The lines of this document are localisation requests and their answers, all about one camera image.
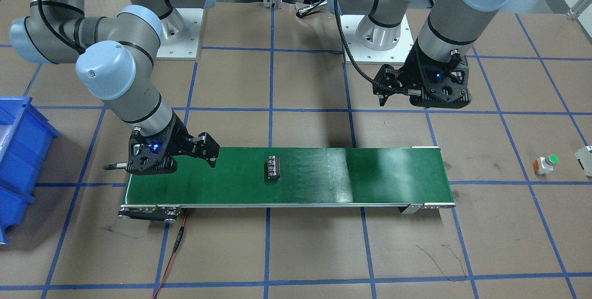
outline black cable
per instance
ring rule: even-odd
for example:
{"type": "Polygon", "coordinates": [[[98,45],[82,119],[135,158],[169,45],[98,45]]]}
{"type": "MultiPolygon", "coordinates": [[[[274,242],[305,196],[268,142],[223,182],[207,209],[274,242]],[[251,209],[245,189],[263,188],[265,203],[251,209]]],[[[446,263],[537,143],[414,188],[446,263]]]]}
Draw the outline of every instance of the black cable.
{"type": "Polygon", "coordinates": [[[53,29],[51,24],[49,24],[49,21],[47,20],[45,13],[43,13],[43,0],[37,0],[37,8],[39,10],[39,15],[43,21],[43,24],[47,27],[47,29],[51,31],[51,33],[56,38],[58,38],[62,43],[66,44],[69,48],[72,48],[73,50],[77,51],[79,55],[82,55],[85,52],[83,48],[81,48],[75,43],[69,42],[66,38],[64,38],[61,34],[59,34],[56,30],[53,29]]]}
{"type": "Polygon", "coordinates": [[[368,76],[366,73],[364,73],[362,68],[360,68],[358,66],[356,61],[353,59],[353,55],[352,55],[351,51],[349,50],[349,46],[347,45],[347,40],[345,38],[345,35],[343,34],[343,29],[341,26],[341,15],[339,14],[338,0],[333,0],[333,7],[335,9],[335,20],[337,21],[337,29],[339,30],[339,36],[341,37],[341,42],[343,43],[343,48],[345,48],[345,52],[347,53],[347,56],[349,57],[349,61],[351,61],[351,65],[353,65],[353,67],[356,69],[356,71],[363,78],[365,78],[368,82],[372,83],[374,86],[376,86],[377,88],[379,88],[383,91],[387,91],[387,92],[391,92],[391,93],[405,93],[405,90],[403,90],[403,89],[391,88],[390,86],[386,86],[384,84],[380,84],[380,83],[376,82],[370,76],[368,76]]]}

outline blue led light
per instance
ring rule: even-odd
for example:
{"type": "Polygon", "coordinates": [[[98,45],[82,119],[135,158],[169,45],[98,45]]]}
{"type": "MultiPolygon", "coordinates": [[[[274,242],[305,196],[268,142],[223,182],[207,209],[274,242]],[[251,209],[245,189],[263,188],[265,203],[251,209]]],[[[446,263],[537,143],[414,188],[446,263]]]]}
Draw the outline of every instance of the blue led light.
{"type": "Polygon", "coordinates": [[[160,150],[160,145],[158,143],[154,143],[153,145],[150,145],[150,151],[152,153],[158,153],[158,150],[160,150]]]}

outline blue tape line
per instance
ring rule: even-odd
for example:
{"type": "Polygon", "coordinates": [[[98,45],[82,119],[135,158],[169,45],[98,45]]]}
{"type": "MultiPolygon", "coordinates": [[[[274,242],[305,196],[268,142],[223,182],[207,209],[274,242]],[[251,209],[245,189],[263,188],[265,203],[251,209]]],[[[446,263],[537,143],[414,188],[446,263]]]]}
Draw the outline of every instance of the blue tape line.
{"type": "Polygon", "coordinates": [[[33,77],[31,78],[31,81],[29,82],[29,85],[27,86],[27,89],[25,90],[25,93],[23,93],[23,96],[27,96],[29,94],[29,91],[31,91],[31,87],[33,86],[33,83],[37,79],[37,76],[39,74],[39,70],[41,70],[41,67],[42,66],[43,66],[42,63],[39,63],[37,65],[37,68],[35,69],[35,72],[33,73],[33,77]]]}
{"type": "Polygon", "coordinates": [[[541,57],[541,60],[548,61],[592,61],[590,57],[541,57]]]}
{"type": "Polygon", "coordinates": [[[476,275],[475,279],[481,280],[519,280],[523,278],[563,278],[561,272],[542,272],[539,274],[505,274],[505,275],[476,275]]]}
{"type": "Polygon", "coordinates": [[[349,112],[345,108],[273,108],[274,112],[349,112]]]}
{"type": "Polygon", "coordinates": [[[563,107],[565,107],[565,111],[568,113],[569,118],[571,118],[571,122],[573,123],[573,126],[575,127],[575,130],[578,131],[578,134],[580,135],[580,138],[582,139],[582,142],[584,143],[584,145],[585,146],[588,145],[588,142],[586,141],[584,135],[582,134],[582,131],[580,130],[580,127],[575,122],[574,117],[569,112],[569,108],[567,107],[567,104],[565,103],[565,100],[561,96],[561,93],[559,92],[559,89],[557,88],[557,84],[555,84],[555,81],[551,77],[551,74],[549,73],[549,70],[547,69],[547,66],[545,65],[545,61],[542,60],[541,55],[539,54],[539,51],[537,50],[537,47],[535,46],[535,43],[532,41],[532,39],[530,38],[530,35],[526,31],[526,27],[524,27],[524,24],[522,23],[522,20],[520,19],[520,17],[518,16],[518,14],[515,13],[514,15],[516,15],[516,19],[518,19],[518,23],[520,23],[520,27],[522,27],[522,31],[524,31],[524,34],[526,34],[526,38],[528,38],[528,41],[530,42],[530,45],[532,46],[533,50],[535,50],[536,56],[540,59],[541,65],[543,66],[543,69],[545,69],[545,73],[547,74],[547,77],[549,78],[549,81],[553,85],[553,88],[555,89],[555,92],[557,93],[557,96],[561,100],[561,104],[563,104],[563,107]]]}
{"type": "Polygon", "coordinates": [[[520,116],[568,116],[567,112],[520,112],[520,111],[502,111],[501,114],[511,114],[520,116]]]}
{"type": "Polygon", "coordinates": [[[339,54],[343,55],[343,51],[340,50],[298,50],[298,49],[274,49],[275,51],[287,51],[291,53],[328,53],[328,54],[339,54]]]}
{"type": "Polygon", "coordinates": [[[269,297],[269,247],[271,243],[271,208],[265,210],[265,270],[263,297],[269,297]]]}
{"type": "Polygon", "coordinates": [[[0,291],[40,291],[44,286],[0,286],[0,291]]]}
{"type": "Polygon", "coordinates": [[[167,250],[167,240],[169,238],[169,223],[165,223],[165,230],[162,234],[162,242],[160,243],[160,254],[158,257],[158,265],[156,267],[156,276],[152,284],[152,295],[156,293],[160,285],[160,276],[162,274],[162,265],[165,263],[165,251],[167,250]]]}
{"type": "Polygon", "coordinates": [[[59,106],[59,105],[35,105],[42,110],[102,110],[103,106],[59,106]]]}
{"type": "Polygon", "coordinates": [[[209,49],[209,50],[246,50],[246,51],[283,51],[283,52],[291,52],[291,53],[329,53],[329,54],[343,54],[343,51],[340,50],[300,50],[300,49],[263,49],[263,48],[226,48],[222,46],[202,46],[201,49],[209,49]]]}
{"type": "MultiPolygon", "coordinates": [[[[530,39],[530,37],[527,35],[527,38],[529,39],[529,42],[531,43],[531,45],[534,48],[534,44],[532,42],[532,40],[530,39]]],[[[537,54],[537,56],[540,56],[537,49],[535,49],[535,53],[537,54]]],[[[487,83],[487,87],[490,90],[491,96],[493,97],[493,101],[495,103],[495,106],[497,107],[497,109],[500,109],[500,104],[497,101],[497,98],[495,97],[495,93],[493,92],[493,88],[491,87],[491,84],[489,82],[489,78],[487,77],[487,73],[483,67],[483,64],[481,62],[481,59],[479,57],[479,53],[476,51],[475,46],[473,46],[473,51],[475,51],[475,55],[476,55],[476,59],[477,59],[477,63],[479,64],[479,67],[481,68],[481,71],[483,73],[483,77],[485,78],[485,82],[487,83]]],[[[522,159],[520,158],[520,154],[518,153],[518,148],[516,147],[516,143],[514,143],[514,138],[512,137],[512,133],[510,132],[510,129],[508,127],[508,124],[506,123],[506,120],[503,116],[503,114],[499,114],[499,118],[501,118],[501,123],[504,125],[504,129],[506,130],[506,134],[508,135],[508,138],[510,139],[510,145],[512,145],[512,149],[514,150],[514,154],[516,154],[516,158],[518,159],[518,164],[520,164],[520,169],[522,170],[522,174],[524,176],[524,179],[526,180],[526,183],[528,185],[529,191],[530,191],[530,195],[532,196],[532,199],[535,203],[535,207],[537,212],[539,213],[539,217],[541,218],[541,222],[543,223],[543,227],[545,228],[545,232],[547,233],[547,236],[549,238],[550,244],[553,248],[553,251],[555,253],[555,256],[557,258],[557,261],[560,265],[561,271],[565,277],[565,281],[567,282],[567,286],[569,287],[569,291],[571,292],[571,295],[573,297],[573,299],[577,299],[576,295],[575,295],[575,291],[573,286],[571,285],[571,281],[569,280],[569,276],[567,275],[567,271],[565,270],[565,265],[563,264],[563,260],[561,259],[561,256],[559,254],[559,250],[557,249],[557,246],[555,244],[555,241],[553,240],[553,236],[550,233],[549,230],[549,226],[547,225],[545,216],[543,215],[541,206],[539,205],[539,201],[537,200],[537,196],[535,194],[535,190],[533,189],[531,183],[530,183],[530,179],[528,178],[528,175],[526,173],[526,168],[524,167],[524,163],[522,162],[522,159]]]]}
{"type": "Polygon", "coordinates": [[[495,181],[495,180],[465,180],[449,181],[450,185],[528,185],[533,186],[590,186],[592,181],[495,181]]]}
{"type": "Polygon", "coordinates": [[[259,49],[259,48],[223,48],[218,46],[202,46],[201,49],[214,49],[214,50],[250,50],[250,51],[270,51],[271,49],[259,49]]]}
{"type": "Polygon", "coordinates": [[[270,35],[270,44],[269,44],[269,130],[268,130],[268,139],[267,139],[267,146],[271,147],[273,145],[273,42],[275,41],[275,12],[274,7],[275,4],[271,5],[271,35],[270,35]]]}
{"type": "Polygon", "coordinates": [[[440,277],[402,277],[402,278],[376,278],[376,283],[423,283],[423,282],[463,282],[467,276],[440,276],[440,277]]]}
{"type": "Polygon", "coordinates": [[[360,208],[362,215],[362,231],[364,232],[364,246],[366,247],[366,260],[368,261],[368,276],[370,276],[370,290],[372,299],[376,299],[376,283],[374,282],[374,267],[372,266],[372,253],[370,253],[370,240],[368,239],[368,225],[366,223],[366,210],[360,208]]]}
{"type": "Polygon", "coordinates": [[[232,112],[267,112],[269,108],[242,108],[242,107],[190,107],[180,108],[181,110],[190,111],[232,111],[232,112]]]}
{"type": "Polygon", "coordinates": [[[349,96],[349,83],[347,82],[347,69],[345,63],[342,63],[343,68],[343,80],[345,81],[345,97],[347,100],[347,116],[349,116],[349,130],[351,133],[351,147],[358,147],[356,141],[356,131],[353,126],[353,113],[352,113],[352,101],[349,96]]]}
{"type": "Polygon", "coordinates": [[[434,127],[432,126],[432,120],[430,119],[430,113],[427,111],[427,108],[423,108],[423,111],[425,112],[425,119],[427,120],[427,126],[430,129],[430,135],[432,135],[432,143],[434,144],[434,146],[438,145],[438,142],[436,141],[436,135],[434,134],[434,127]]]}
{"type": "Polygon", "coordinates": [[[475,276],[473,275],[473,268],[471,267],[471,261],[469,260],[469,253],[467,252],[467,245],[465,244],[465,237],[463,236],[463,230],[461,230],[461,222],[458,220],[456,209],[452,209],[452,217],[454,218],[454,225],[456,226],[456,233],[458,239],[461,242],[462,254],[465,257],[465,264],[467,265],[468,278],[471,281],[471,287],[473,289],[473,295],[475,299],[479,299],[479,292],[477,291],[477,285],[475,283],[475,276]]]}
{"type": "Polygon", "coordinates": [[[49,286],[51,284],[51,279],[53,278],[53,273],[56,270],[57,260],[60,257],[62,246],[64,244],[64,239],[66,238],[66,232],[68,231],[68,225],[70,225],[70,219],[72,218],[72,213],[74,212],[74,206],[76,206],[76,199],[78,198],[78,193],[80,192],[80,187],[82,186],[82,179],[84,178],[84,174],[86,173],[86,168],[88,167],[88,162],[91,159],[91,154],[93,153],[93,148],[95,146],[95,142],[97,141],[97,135],[99,133],[99,129],[101,128],[103,118],[105,117],[105,111],[106,111],[106,107],[103,107],[102,111],[101,111],[101,115],[99,116],[99,120],[97,122],[97,126],[95,127],[95,131],[92,135],[91,144],[89,145],[88,151],[86,152],[86,158],[84,159],[84,164],[82,165],[82,170],[80,171],[80,176],[78,177],[78,183],[76,185],[76,189],[74,190],[74,195],[72,196],[72,201],[70,202],[70,207],[68,207],[68,214],[66,214],[64,226],[62,228],[62,233],[60,235],[60,240],[57,243],[57,247],[55,248],[55,254],[53,255],[53,261],[51,261],[51,267],[49,268],[49,273],[47,274],[45,286],[43,286],[43,293],[41,295],[41,299],[45,299],[45,297],[47,296],[47,291],[49,290],[49,286]]]}
{"type": "Polygon", "coordinates": [[[49,290],[125,290],[125,289],[148,289],[154,284],[79,284],[79,285],[55,285],[49,290]]]}
{"type": "Polygon", "coordinates": [[[382,109],[352,109],[354,113],[423,113],[423,110],[382,110],[382,109]]]}
{"type": "MultiPolygon", "coordinates": [[[[570,278],[592,277],[592,272],[568,272],[570,278]]],[[[542,272],[534,274],[499,274],[499,275],[474,275],[473,278],[482,280],[515,280],[515,279],[545,279],[562,278],[561,272],[542,272]]],[[[393,283],[422,283],[422,282],[449,282],[464,281],[466,276],[440,276],[440,277],[401,277],[401,278],[375,278],[377,284],[393,283]]],[[[354,278],[349,280],[276,280],[269,281],[271,287],[277,286],[314,286],[314,285],[337,285],[337,284],[369,284],[369,278],[354,278]]],[[[262,287],[266,282],[178,282],[165,283],[163,288],[212,288],[212,287],[262,287]]],[[[137,284],[59,284],[52,285],[49,290],[116,290],[116,289],[148,289],[153,288],[153,283],[137,284]]],[[[0,286],[0,291],[36,291],[42,290],[44,286],[0,286]]]]}
{"type": "Polygon", "coordinates": [[[165,283],[162,288],[261,287],[264,282],[165,283]]]}
{"type": "Polygon", "coordinates": [[[592,277],[592,272],[568,272],[569,277],[592,277]]]}
{"type": "MultiPolygon", "coordinates": [[[[476,57],[476,55],[467,55],[467,57],[476,57]]],[[[482,59],[509,59],[509,60],[549,60],[549,61],[592,61],[592,57],[532,57],[532,56],[497,56],[497,55],[479,55],[482,59]]]]}
{"type": "Polygon", "coordinates": [[[187,124],[189,121],[189,110],[191,107],[191,99],[193,99],[193,88],[195,86],[195,76],[197,76],[197,61],[193,64],[193,74],[191,74],[191,85],[189,88],[189,95],[187,96],[187,107],[185,109],[185,119],[183,122],[187,124]]]}
{"type": "MultiPolygon", "coordinates": [[[[269,48],[269,135],[268,147],[273,144],[273,43],[275,41],[275,4],[271,5],[271,30],[269,48]]],[[[271,243],[271,208],[265,210],[265,267],[263,298],[269,298],[269,246],[271,243]]]]}
{"type": "MultiPolygon", "coordinates": [[[[436,140],[436,134],[434,133],[434,127],[432,126],[432,120],[430,119],[430,114],[427,111],[427,108],[423,108],[425,112],[425,119],[427,120],[427,126],[430,129],[430,134],[432,135],[432,143],[434,146],[438,145],[438,141],[436,140]]],[[[465,245],[465,239],[463,237],[463,232],[461,230],[461,223],[458,221],[458,216],[456,215],[456,210],[452,209],[452,215],[454,217],[454,223],[456,226],[456,233],[458,234],[458,240],[461,243],[462,247],[462,254],[465,257],[465,263],[467,264],[467,273],[468,273],[468,280],[471,281],[471,287],[473,290],[473,295],[475,299],[479,299],[479,293],[477,291],[477,286],[475,283],[475,279],[473,278],[473,269],[471,268],[471,262],[469,261],[469,255],[467,253],[467,247],[465,245]]]]}

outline capacitor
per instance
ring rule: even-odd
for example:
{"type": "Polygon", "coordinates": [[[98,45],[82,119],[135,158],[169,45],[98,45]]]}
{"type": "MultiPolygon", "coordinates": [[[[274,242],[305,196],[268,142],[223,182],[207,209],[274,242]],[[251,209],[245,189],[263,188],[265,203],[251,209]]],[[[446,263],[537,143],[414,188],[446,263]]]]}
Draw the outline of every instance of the capacitor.
{"type": "Polygon", "coordinates": [[[267,178],[270,180],[279,179],[279,157],[267,157],[267,178]]]}

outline red wire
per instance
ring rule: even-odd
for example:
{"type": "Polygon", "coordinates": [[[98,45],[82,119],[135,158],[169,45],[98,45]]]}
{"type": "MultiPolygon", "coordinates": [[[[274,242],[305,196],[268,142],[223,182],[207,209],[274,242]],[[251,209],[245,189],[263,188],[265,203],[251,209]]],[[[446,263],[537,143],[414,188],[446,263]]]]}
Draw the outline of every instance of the red wire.
{"type": "MultiPolygon", "coordinates": [[[[183,217],[183,223],[181,223],[181,227],[184,227],[185,226],[185,222],[186,221],[187,221],[187,211],[185,212],[185,216],[183,217]]],[[[166,265],[165,273],[162,276],[162,280],[160,281],[160,285],[158,285],[158,288],[156,289],[156,292],[152,296],[152,299],[155,299],[156,298],[156,296],[158,295],[158,292],[160,291],[160,289],[162,288],[162,286],[165,284],[165,280],[167,280],[167,276],[169,274],[169,271],[171,271],[171,265],[173,264],[173,261],[175,261],[175,256],[176,255],[177,255],[177,252],[173,252],[171,254],[171,258],[169,258],[169,263],[167,263],[167,265],[166,265]]]]}

